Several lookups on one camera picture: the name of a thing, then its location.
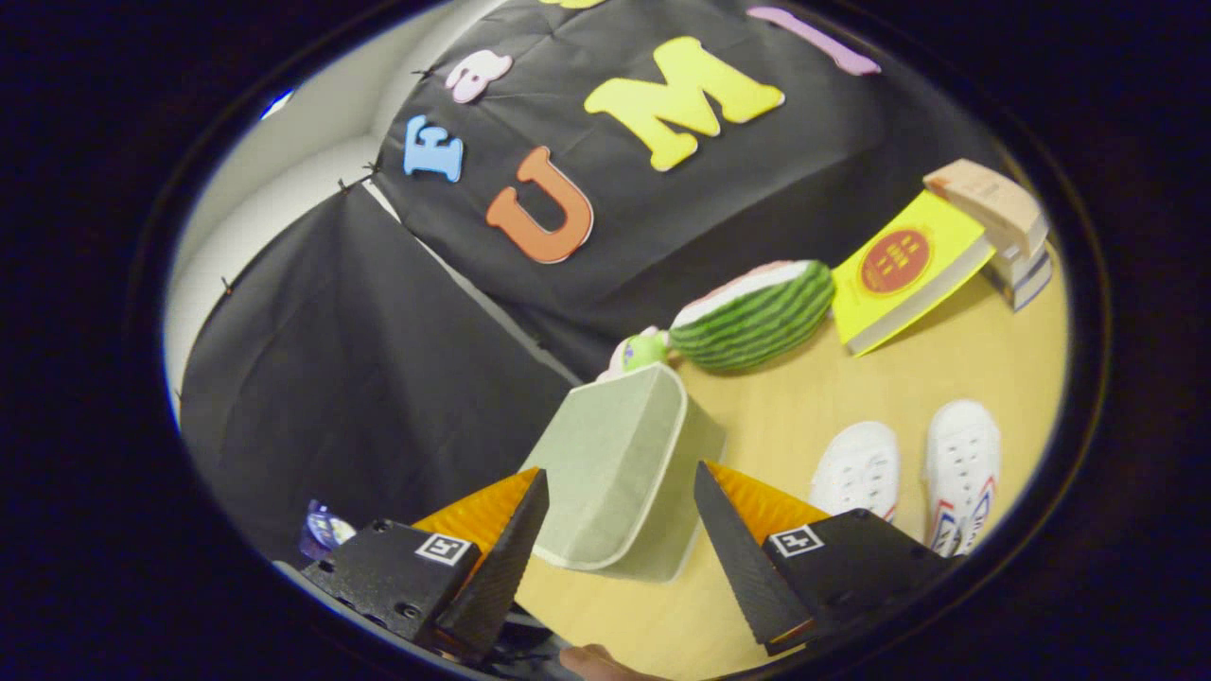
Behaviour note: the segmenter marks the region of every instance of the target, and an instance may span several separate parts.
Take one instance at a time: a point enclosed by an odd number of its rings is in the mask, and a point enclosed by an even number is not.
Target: light wood surface
[[[951,400],[982,402],[1001,431],[994,531],[1028,483],[1060,407],[1068,305],[1060,259],[1048,287],[1014,314],[983,276],[889,344],[853,357],[827,321],[803,348],[747,376],[677,366],[690,396],[728,430],[724,464],[805,499],[830,440],[860,420],[896,433],[895,525],[922,539],[925,434]],[[752,637],[701,531],[682,574],[650,584],[559,570],[532,557],[517,601],[574,645],[601,643],[624,664],[673,680],[710,679],[770,660]]]

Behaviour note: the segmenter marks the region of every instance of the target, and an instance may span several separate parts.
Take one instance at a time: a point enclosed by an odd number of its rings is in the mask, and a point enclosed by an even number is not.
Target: white shoe
[[[1000,480],[1000,431],[983,405],[957,400],[937,410],[922,477],[932,515],[926,544],[942,556],[970,553]]]
[[[866,420],[842,430],[816,468],[808,503],[838,515],[866,509],[891,522],[900,491],[900,452],[896,434]]]

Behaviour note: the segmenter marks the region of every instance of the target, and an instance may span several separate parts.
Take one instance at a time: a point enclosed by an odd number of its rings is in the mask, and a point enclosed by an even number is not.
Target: light green box
[[[610,577],[677,577],[698,527],[694,470],[727,435],[652,365],[568,393],[522,469],[546,470],[551,504],[534,554]]]

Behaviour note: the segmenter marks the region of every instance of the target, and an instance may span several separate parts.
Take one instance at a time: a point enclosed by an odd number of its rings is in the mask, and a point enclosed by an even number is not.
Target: black backdrop cloth
[[[515,473],[569,388],[358,185],[211,313],[180,428],[240,531],[300,566],[310,499],[357,527],[415,521]]]
[[[907,64],[802,8],[794,15],[872,57],[882,73],[854,76],[793,33],[746,16],[739,0],[607,0],[566,10],[513,0],[474,24],[404,102],[379,155],[383,188],[404,225],[467,276],[581,378],[603,371],[616,343],[729,279],[776,259],[837,265],[923,189],[922,177],[965,156],[1004,168],[986,130]],[[664,84],[653,51],[693,36],[786,102],[748,122],[719,115],[717,137],[667,172],[586,97],[612,78]],[[480,50],[513,64],[470,104],[447,75]],[[404,174],[406,127],[425,115],[465,145],[457,183]],[[672,125],[676,132],[687,132]],[[535,147],[592,204],[587,241],[540,264],[484,214],[515,187],[553,229],[563,211],[517,167]]]

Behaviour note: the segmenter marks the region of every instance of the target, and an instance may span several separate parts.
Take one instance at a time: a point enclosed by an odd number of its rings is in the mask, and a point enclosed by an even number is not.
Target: stuffed toy
[[[687,305],[670,344],[700,368],[757,367],[810,338],[837,287],[819,261],[779,261],[741,275]]]
[[[648,365],[667,361],[668,332],[655,326],[644,328],[641,333],[619,343],[609,359],[609,368],[597,377],[597,380],[618,378],[629,371]]]

